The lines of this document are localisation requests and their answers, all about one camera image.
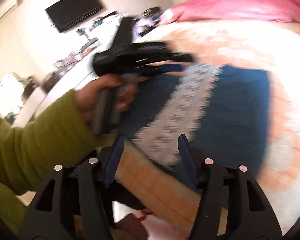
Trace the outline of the left forearm green sleeve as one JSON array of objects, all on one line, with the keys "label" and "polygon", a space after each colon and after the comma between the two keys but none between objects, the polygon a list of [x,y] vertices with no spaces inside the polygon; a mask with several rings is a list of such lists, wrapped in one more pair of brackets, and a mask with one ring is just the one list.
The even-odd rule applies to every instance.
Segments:
[{"label": "left forearm green sleeve", "polygon": [[25,127],[0,118],[0,229],[16,234],[26,206],[18,196],[37,191],[58,164],[72,167],[97,146],[88,115],[96,94],[69,90]]}]

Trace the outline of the person's left hand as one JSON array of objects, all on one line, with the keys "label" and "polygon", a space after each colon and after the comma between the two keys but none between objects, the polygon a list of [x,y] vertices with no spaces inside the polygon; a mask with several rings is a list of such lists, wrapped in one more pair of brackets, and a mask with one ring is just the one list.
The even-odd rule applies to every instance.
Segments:
[{"label": "person's left hand", "polygon": [[97,105],[112,101],[119,112],[126,111],[138,93],[138,84],[146,81],[145,76],[130,79],[107,74],[91,81],[75,92],[75,101],[83,120],[90,123],[96,114]]}]

